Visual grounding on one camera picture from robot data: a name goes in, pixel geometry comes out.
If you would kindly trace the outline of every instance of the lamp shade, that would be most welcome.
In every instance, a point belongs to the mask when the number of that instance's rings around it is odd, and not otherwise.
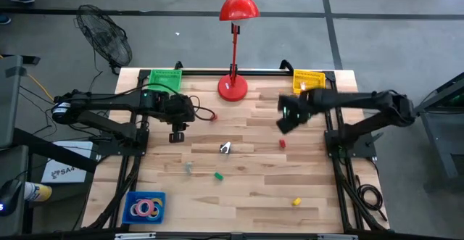
[[[226,0],[219,20],[243,20],[259,16],[260,11],[253,0]]]

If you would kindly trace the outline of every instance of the plastic basket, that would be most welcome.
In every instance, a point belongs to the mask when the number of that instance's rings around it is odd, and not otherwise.
[[[149,83],[163,84],[177,92],[179,92],[179,90],[181,89],[181,81],[182,70],[152,70],[149,79]],[[148,86],[148,88],[151,90],[167,91],[172,93],[172,91],[169,88],[165,88],[158,85],[151,85]]]
[[[302,92],[302,83],[304,83],[305,89],[325,88],[326,74],[309,70],[295,70],[293,73],[293,92],[295,94],[300,94]]]
[[[157,209],[156,216],[139,217],[131,215],[131,207],[140,199],[150,199],[154,202]],[[125,197],[123,223],[127,224],[152,224],[162,223],[165,217],[166,193],[158,191],[129,191]]]

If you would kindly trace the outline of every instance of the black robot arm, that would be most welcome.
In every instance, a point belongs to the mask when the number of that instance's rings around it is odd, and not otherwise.
[[[170,142],[182,142],[187,122],[195,121],[193,104],[183,94],[169,95],[164,91],[137,90],[126,94],[92,94],[77,90],[54,98],[53,120],[60,124],[82,123],[111,133],[118,140],[135,141],[137,127],[132,123],[116,123],[90,110],[127,110],[148,115],[173,126]]]
[[[359,136],[388,125],[405,127],[414,123],[413,103],[396,91],[371,93],[339,93],[315,88],[303,91],[299,97],[279,96],[278,110],[283,117],[277,121],[282,133],[288,133],[299,124],[306,123],[312,115],[335,107],[377,109],[379,113],[353,125],[339,127],[339,143],[351,144]]]

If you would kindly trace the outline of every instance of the red tape roll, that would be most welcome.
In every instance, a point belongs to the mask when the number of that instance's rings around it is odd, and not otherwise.
[[[145,212],[142,210],[142,206],[144,204],[148,205],[148,209]],[[141,217],[144,218],[144,217],[149,216],[153,211],[154,211],[154,203],[153,203],[152,200],[150,200],[150,199],[142,199],[137,203],[136,213],[137,213],[138,216],[141,216]]]

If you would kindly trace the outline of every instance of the desk lamp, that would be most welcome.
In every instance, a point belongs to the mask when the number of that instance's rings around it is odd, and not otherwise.
[[[219,20],[232,21],[233,57],[229,74],[223,76],[217,84],[219,95],[230,102],[237,102],[245,97],[248,90],[247,81],[237,75],[236,51],[237,35],[240,25],[250,18],[259,17],[260,11],[253,0],[226,0],[220,10]]]

